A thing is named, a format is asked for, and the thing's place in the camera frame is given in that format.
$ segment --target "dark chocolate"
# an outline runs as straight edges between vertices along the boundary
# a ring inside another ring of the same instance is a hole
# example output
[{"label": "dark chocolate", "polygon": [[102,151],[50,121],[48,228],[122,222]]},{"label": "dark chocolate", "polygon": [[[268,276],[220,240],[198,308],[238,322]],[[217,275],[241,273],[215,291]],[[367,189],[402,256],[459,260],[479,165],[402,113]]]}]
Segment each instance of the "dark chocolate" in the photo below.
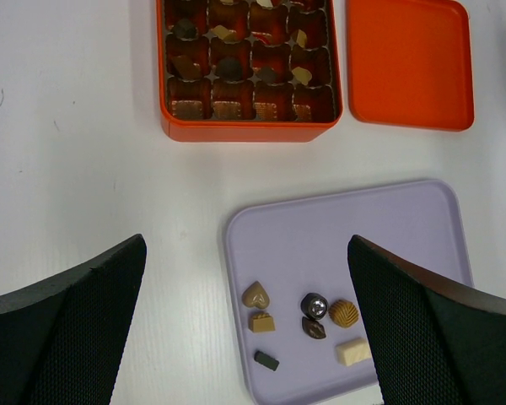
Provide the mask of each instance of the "dark chocolate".
[{"label": "dark chocolate", "polygon": [[313,339],[320,340],[326,337],[324,327],[319,322],[313,321],[305,316],[302,318],[302,329]]},{"label": "dark chocolate", "polygon": [[277,370],[277,367],[279,367],[279,362],[277,360],[260,350],[257,350],[255,352],[253,360],[256,361],[259,365],[264,365],[266,368],[272,371]]},{"label": "dark chocolate", "polygon": [[302,300],[300,309],[305,316],[318,321],[326,315],[328,311],[328,301],[320,294],[309,293]]},{"label": "dark chocolate", "polygon": [[178,75],[184,80],[198,80],[202,77],[201,70],[186,55],[171,57],[170,61],[174,65]]},{"label": "dark chocolate", "polygon": [[235,57],[224,57],[216,66],[216,75],[228,82],[242,79],[242,65]]},{"label": "dark chocolate", "polygon": [[194,40],[196,38],[196,26],[189,19],[181,19],[174,27],[172,32],[176,38],[181,40]]},{"label": "dark chocolate", "polygon": [[264,83],[272,84],[277,80],[277,74],[269,66],[263,66],[256,76]]}]

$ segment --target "orange lid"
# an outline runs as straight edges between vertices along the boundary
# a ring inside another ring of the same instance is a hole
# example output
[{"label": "orange lid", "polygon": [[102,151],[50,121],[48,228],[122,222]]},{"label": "orange lid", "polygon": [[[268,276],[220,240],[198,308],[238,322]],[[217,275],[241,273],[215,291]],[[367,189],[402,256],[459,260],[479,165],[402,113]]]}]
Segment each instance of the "orange lid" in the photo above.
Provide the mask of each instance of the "orange lid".
[{"label": "orange lid", "polygon": [[452,0],[347,0],[349,104],[360,121],[474,122],[469,17]]}]

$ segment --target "chocolate piece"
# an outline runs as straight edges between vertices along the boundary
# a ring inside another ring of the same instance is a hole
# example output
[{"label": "chocolate piece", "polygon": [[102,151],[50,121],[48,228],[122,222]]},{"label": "chocolate piece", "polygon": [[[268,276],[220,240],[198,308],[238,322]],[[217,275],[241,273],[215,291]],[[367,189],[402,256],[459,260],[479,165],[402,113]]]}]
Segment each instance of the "chocolate piece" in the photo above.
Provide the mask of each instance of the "chocolate piece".
[{"label": "chocolate piece", "polygon": [[349,301],[338,300],[328,310],[331,320],[339,327],[351,327],[358,322],[358,309]]},{"label": "chocolate piece", "polygon": [[363,337],[336,346],[336,351],[339,363],[347,367],[373,357],[369,343]]},{"label": "chocolate piece", "polygon": [[259,365],[264,365],[265,367],[267,367],[272,371],[277,370],[277,367],[279,367],[279,362],[277,360],[275,360],[272,356],[263,353],[260,350],[257,350],[255,352],[253,360],[256,361]]},{"label": "chocolate piece", "polygon": [[300,66],[293,69],[293,75],[296,80],[298,80],[304,86],[307,86],[313,78],[313,74],[311,74],[309,70],[304,69],[303,67],[301,68]]},{"label": "chocolate piece", "polygon": [[198,80],[202,77],[199,67],[186,55],[171,57],[170,61],[184,80]]},{"label": "chocolate piece", "polygon": [[269,66],[263,66],[256,76],[264,83],[272,84],[277,80],[277,74]]},{"label": "chocolate piece", "polygon": [[216,66],[216,74],[228,82],[239,82],[242,79],[242,65],[235,57],[224,57]]},{"label": "chocolate piece", "polygon": [[255,281],[242,295],[242,302],[248,308],[256,307],[265,310],[270,305],[270,297],[261,283]]},{"label": "chocolate piece", "polygon": [[264,8],[273,8],[272,0],[256,0],[256,2],[259,6]]},{"label": "chocolate piece", "polygon": [[196,38],[196,26],[189,19],[181,19],[174,27],[172,32],[176,38],[181,40],[194,40]]},{"label": "chocolate piece", "polygon": [[227,30],[222,25],[218,25],[217,27],[212,28],[212,32],[220,40],[225,42],[236,42],[238,40],[236,38],[236,34],[233,31]]},{"label": "chocolate piece", "polygon": [[305,316],[302,318],[302,329],[313,339],[324,339],[326,337],[326,332],[324,331],[324,327],[317,321],[312,321]]},{"label": "chocolate piece", "polygon": [[266,312],[259,312],[251,316],[249,326],[253,333],[274,332],[276,330],[273,318]]},{"label": "chocolate piece", "polygon": [[309,293],[302,300],[300,309],[308,318],[318,321],[326,315],[328,311],[328,301],[320,294]]},{"label": "chocolate piece", "polygon": [[293,40],[301,47],[305,48],[307,46],[307,34],[305,34],[302,30],[294,31],[292,37]]}]

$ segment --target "gold-wrapped chocolate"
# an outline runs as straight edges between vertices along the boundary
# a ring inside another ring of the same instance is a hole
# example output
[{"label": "gold-wrapped chocolate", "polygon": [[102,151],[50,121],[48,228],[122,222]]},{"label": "gold-wrapped chocolate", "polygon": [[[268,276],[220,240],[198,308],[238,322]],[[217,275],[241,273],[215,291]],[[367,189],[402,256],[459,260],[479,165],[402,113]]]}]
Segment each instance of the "gold-wrapped chocolate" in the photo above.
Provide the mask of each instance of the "gold-wrapped chocolate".
[{"label": "gold-wrapped chocolate", "polygon": [[339,327],[351,327],[358,322],[358,309],[349,301],[338,300],[328,310],[330,319]]}]

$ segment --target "heart-shaped chocolate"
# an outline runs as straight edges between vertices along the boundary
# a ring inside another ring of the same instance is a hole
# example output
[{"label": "heart-shaped chocolate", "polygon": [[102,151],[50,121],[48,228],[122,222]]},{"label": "heart-shaped chocolate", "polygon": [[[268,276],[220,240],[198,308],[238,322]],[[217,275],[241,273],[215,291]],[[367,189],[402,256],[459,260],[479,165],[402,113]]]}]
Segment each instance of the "heart-shaped chocolate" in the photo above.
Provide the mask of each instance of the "heart-shaped chocolate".
[{"label": "heart-shaped chocolate", "polygon": [[270,297],[261,283],[255,281],[242,295],[242,302],[248,308],[265,310],[270,305]]}]

